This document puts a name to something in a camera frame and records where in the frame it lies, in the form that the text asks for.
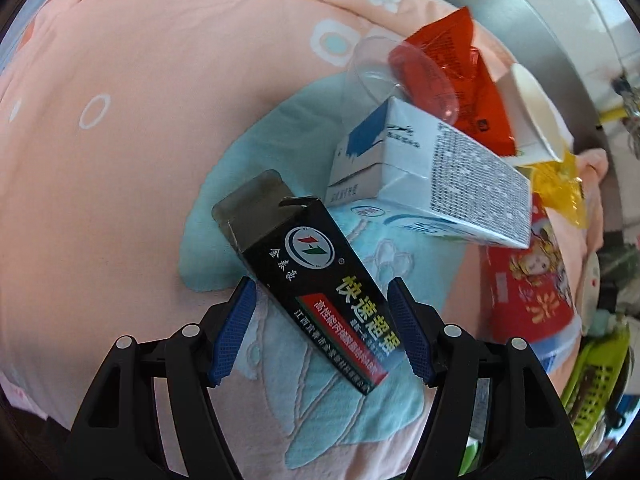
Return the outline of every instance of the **white box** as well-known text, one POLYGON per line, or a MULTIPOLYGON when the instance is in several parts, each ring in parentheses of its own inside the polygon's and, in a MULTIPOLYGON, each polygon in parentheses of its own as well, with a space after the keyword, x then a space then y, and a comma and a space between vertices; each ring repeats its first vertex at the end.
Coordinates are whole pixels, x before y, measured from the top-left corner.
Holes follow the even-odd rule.
POLYGON ((325 204, 367 220, 528 248, 529 180, 426 112, 390 98, 338 145, 325 204))

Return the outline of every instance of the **yellow plastic wrapper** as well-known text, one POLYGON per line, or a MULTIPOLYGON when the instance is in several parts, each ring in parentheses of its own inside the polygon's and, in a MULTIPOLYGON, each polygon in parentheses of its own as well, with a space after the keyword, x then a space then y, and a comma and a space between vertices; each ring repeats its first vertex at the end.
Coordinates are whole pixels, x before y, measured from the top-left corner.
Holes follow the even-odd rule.
POLYGON ((562 162, 543 162, 529 168, 531 190, 540 195, 543 205, 555 209, 580 229, 586 229, 587 210, 575 155, 565 149, 562 162))

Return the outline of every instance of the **red container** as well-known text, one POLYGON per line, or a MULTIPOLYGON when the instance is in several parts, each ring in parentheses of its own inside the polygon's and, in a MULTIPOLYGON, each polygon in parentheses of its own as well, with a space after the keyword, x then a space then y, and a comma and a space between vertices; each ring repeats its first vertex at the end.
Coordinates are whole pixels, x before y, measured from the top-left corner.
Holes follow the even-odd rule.
POLYGON ((540 196, 533 195, 529 249, 488 247, 494 296, 492 333, 497 342, 530 343, 560 332, 574 316, 574 302, 558 241, 540 196))

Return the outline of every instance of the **black box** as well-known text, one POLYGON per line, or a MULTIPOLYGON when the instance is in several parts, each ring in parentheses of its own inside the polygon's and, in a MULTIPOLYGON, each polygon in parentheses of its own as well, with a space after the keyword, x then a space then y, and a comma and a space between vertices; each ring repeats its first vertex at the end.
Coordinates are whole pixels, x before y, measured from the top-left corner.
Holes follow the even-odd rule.
POLYGON ((404 354, 386 300, 318 198, 287 198, 266 171, 213 209, 255 277, 351 383, 368 394, 404 354))

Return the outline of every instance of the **blue textured pad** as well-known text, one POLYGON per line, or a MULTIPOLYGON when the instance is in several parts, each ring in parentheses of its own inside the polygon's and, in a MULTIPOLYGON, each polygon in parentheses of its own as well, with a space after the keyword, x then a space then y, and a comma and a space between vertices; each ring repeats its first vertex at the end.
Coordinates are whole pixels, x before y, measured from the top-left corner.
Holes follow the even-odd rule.
POLYGON ((386 294, 391 315, 396 322, 398 332, 400 332, 400 339, 404 344, 411 368, 424 383, 429 383, 435 375, 431 363, 431 345, 418 320, 415 319, 415 314, 409 303, 410 300, 404 296, 396 280, 389 283, 386 294))
POLYGON ((222 379, 231 373, 242 339, 254 314, 255 301, 255 283, 249 281, 240 292, 213 345, 209 380, 215 386, 219 386, 222 379))

